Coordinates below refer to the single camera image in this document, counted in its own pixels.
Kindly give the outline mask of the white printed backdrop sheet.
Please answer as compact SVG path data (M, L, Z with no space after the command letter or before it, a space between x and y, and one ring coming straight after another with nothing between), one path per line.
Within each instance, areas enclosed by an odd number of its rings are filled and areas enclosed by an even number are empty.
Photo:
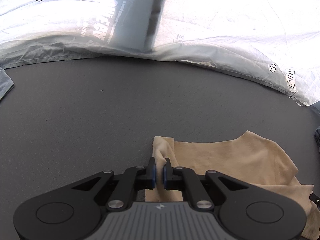
M184 61L319 102L319 0L1 0L1 68Z

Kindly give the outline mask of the beige sweatshirt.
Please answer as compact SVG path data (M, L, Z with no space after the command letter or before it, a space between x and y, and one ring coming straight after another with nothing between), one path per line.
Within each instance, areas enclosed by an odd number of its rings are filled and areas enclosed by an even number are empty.
M307 215L302 236L307 239L319 238L319 209L310 200L313 185L298 181L298 168L272 140L250 131L234 140L206 143L156 136L153 139L152 156L156 161L157 186L154 190L146 190L148 202L179 202L183 199L180 191L163 188L162 171L169 158L173 167L191 168L201 175L208 170L216 170L291 198L302 206Z

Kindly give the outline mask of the light blue shirt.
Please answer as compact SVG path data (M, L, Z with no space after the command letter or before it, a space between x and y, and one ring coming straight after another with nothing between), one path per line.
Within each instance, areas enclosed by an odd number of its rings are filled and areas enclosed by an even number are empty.
M0 68L0 100L2 100L14 87L14 82L3 68Z

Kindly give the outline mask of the black clothes pile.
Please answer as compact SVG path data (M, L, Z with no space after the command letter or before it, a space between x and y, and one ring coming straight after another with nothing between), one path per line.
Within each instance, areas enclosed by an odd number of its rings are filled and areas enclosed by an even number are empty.
M320 151L320 127L318 127L318 128L315 130L314 137L315 137L315 141L316 141L316 144L317 144L317 146L318 146L318 149L319 149L319 151Z

